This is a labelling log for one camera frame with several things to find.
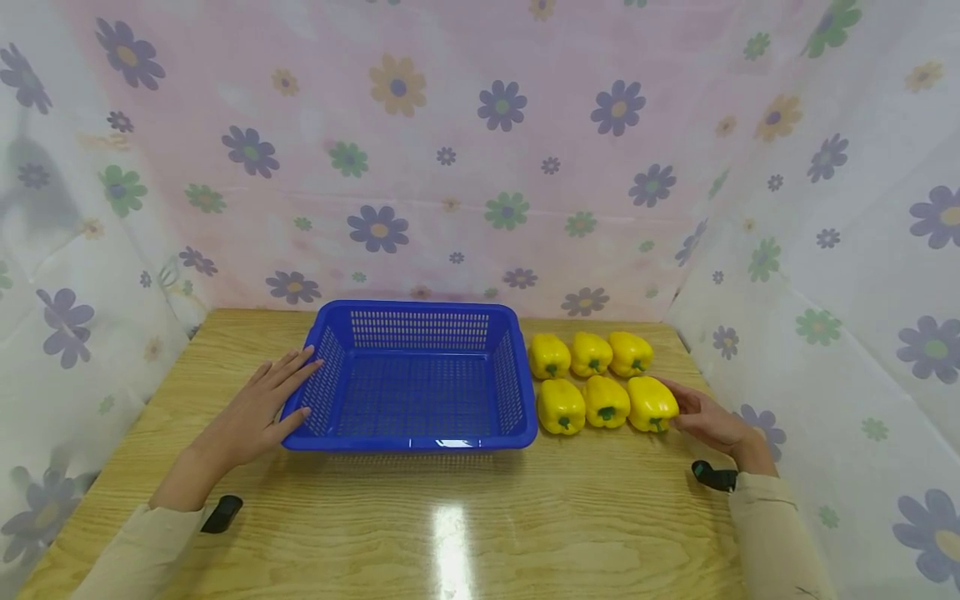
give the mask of wrist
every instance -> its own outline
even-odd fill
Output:
[[[755,431],[751,431],[743,440],[734,444],[730,455],[740,471],[754,475],[780,477],[767,441]]]

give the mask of fabric backdrop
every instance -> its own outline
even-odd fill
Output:
[[[960,596],[951,3],[0,6],[7,593],[208,308],[383,298],[667,318],[844,597]]]

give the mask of beige sleeve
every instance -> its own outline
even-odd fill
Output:
[[[180,568],[204,516],[204,510],[178,513],[137,507],[71,599],[158,597]]]
[[[730,512],[751,600],[836,600],[786,482],[740,473]]]

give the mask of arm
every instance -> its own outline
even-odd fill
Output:
[[[138,507],[90,569],[73,600],[158,597],[204,523],[204,504],[234,467],[276,447],[309,416],[302,408],[274,423],[283,402],[323,363],[313,348],[262,365],[233,401],[178,457],[148,504]]]
[[[730,510],[752,600],[835,600],[827,571],[766,441],[706,394],[662,381],[680,405],[681,414],[674,419],[677,429],[736,461],[740,474]]]
[[[834,600],[817,550],[789,487],[777,476],[766,442],[753,432],[734,454],[740,474],[730,512],[740,543],[743,577],[754,600]],[[754,468],[769,463],[769,468]]]

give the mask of blue plastic basket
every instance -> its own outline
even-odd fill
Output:
[[[537,436],[516,313],[500,304],[336,300],[304,346],[324,365],[282,417],[309,419],[291,450],[522,448]]]

